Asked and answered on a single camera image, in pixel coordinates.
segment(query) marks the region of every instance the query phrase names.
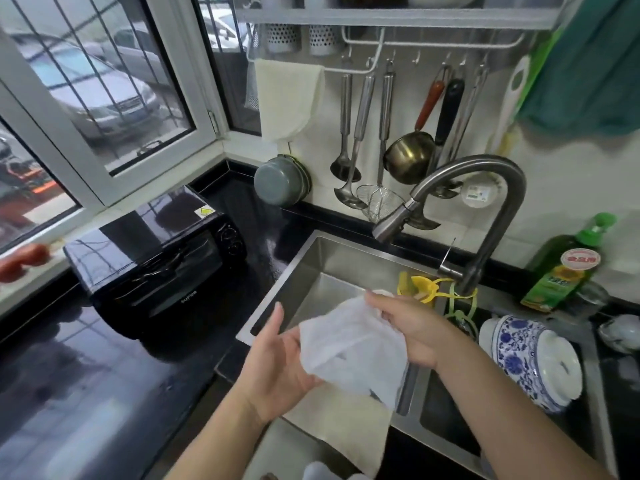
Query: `backsplash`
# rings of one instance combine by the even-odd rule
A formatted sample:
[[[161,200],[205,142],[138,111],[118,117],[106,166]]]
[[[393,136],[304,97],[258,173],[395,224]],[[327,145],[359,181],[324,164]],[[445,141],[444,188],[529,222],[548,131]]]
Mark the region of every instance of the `backsplash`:
[[[397,51],[389,142],[412,130],[428,87],[446,52],[423,50],[422,63],[418,66],[412,63],[415,55],[412,50]],[[355,64],[362,62],[357,56],[354,58]],[[455,55],[452,60],[457,63]],[[327,60],[326,64],[337,65],[337,61]],[[511,69],[507,68],[489,76],[459,156],[484,152],[495,128],[510,75]],[[362,81],[362,76],[354,77],[352,133]],[[360,184],[375,183],[381,86],[379,77],[367,134],[358,159],[362,181],[354,184],[354,189]],[[432,135],[435,134],[438,115],[439,106],[425,126],[425,131]],[[329,165],[340,152],[339,124],[340,74],[327,73],[320,113],[313,126],[290,143],[291,152],[306,165],[313,178],[314,188],[306,201],[364,219],[361,211],[342,205],[333,194],[333,189],[341,186],[340,181],[329,172]],[[244,151],[244,147],[246,145],[225,144],[225,151],[231,158],[254,164],[266,161],[276,153],[276,145],[268,153],[251,153]],[[289,152],[286,143],[280,144],[278,150]],[[597,273],[595,281],[613,296],[640,303],[640,255],[637,252],[637,238],[640,236],[640,185],[637,183],[640,177],[640,134],[635,132],[626,137],[608,139],[553,141],[522,130],[510,158],[526,174],[527,193],[493,258],[523,267],[549,237],[559,233],[575,233],[597,212],[612,212],[618,216],[619,222],[605,238],[605,265]],[[412,188],[397,183],[386,172],[384,185],[404,197]],[[500,202],[488,209],[471,209],[459,198],[440,200],[430,197],[425,214],[442,225],[430,232],[409,226],[405,226],[404,231],[444,244],[450,244],[455,238],[456,247],[475,251],[499,208]]]

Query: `red handle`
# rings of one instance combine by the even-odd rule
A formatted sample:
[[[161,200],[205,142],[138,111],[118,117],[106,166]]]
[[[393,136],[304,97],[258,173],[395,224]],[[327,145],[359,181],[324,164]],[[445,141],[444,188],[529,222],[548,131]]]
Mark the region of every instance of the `red handle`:
[[[429,88],[429,94],[427,94],[427,99],[424,101],[424,105],[422,106],[422,110],[420,115],[418,115],[418,119],[415,121],[415,130],[421,131],[424,128],[433,108],[436,107],[440,96],[442,96],[442,92],[444,91],[444,81],[443,80],[434,80],[433,84]]]

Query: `beige towel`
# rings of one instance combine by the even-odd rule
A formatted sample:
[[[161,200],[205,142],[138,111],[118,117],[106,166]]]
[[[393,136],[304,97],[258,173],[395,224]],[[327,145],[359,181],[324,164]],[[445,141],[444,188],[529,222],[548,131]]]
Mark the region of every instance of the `beige towel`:
[[[262,139],[290,141],[311,125],[324,94],[324,67],[257,59]]]
[[[382,464],[391,414],[372,397],[325,383],[283,418],[330,444],[364,475],[375,478]]]

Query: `hand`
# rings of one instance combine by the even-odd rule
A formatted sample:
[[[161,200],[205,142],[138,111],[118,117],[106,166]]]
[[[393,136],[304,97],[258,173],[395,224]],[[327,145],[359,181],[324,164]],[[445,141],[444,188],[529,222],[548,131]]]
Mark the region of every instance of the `hand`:
[[[293,409],[322,380],[310,376],[300,363],[300,329],[279,335],[284,309],[276,303],[264,328],[253,341],[236,387],[268,423]]]
[[[391,297],[367,291],[365,300],[402,332],[409,361],[418,365],[436,369],[438,350],[461,334],[432,307],[410,296]]]

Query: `stainless steel sink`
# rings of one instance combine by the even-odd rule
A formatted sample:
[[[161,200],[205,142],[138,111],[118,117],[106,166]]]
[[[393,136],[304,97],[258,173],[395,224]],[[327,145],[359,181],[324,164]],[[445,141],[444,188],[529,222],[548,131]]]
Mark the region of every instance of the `stainless steel sink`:
[[[284,306],[282,327],[287,329],[331,311],[345,299],[361,295],[365,289],[394,292],[401,271],[430,278],[436,276],[432,268],[316,231],[260,302],[237,338],[251,345],[277,301]],[[571,341],[582,360],[584,392],[565,413],[552,419],[616,475],[602,377],[595,339],[588,323],[574,324],[561,314],[550,317],[537,314],[518,305],[509,295],[484,286],[478,287],[477,296],[474,321],[478,328],[492,314],[516,314],[544,321]],[[436,310],[444,314],[447,302],[447,299],[439,298],[435,303]],[[464,301],[456,300],[457,308],[465,306],[468,305]],[[391,426],[476,474],[488,477],[481,466],[480,446],[434,371],[410,366]]]

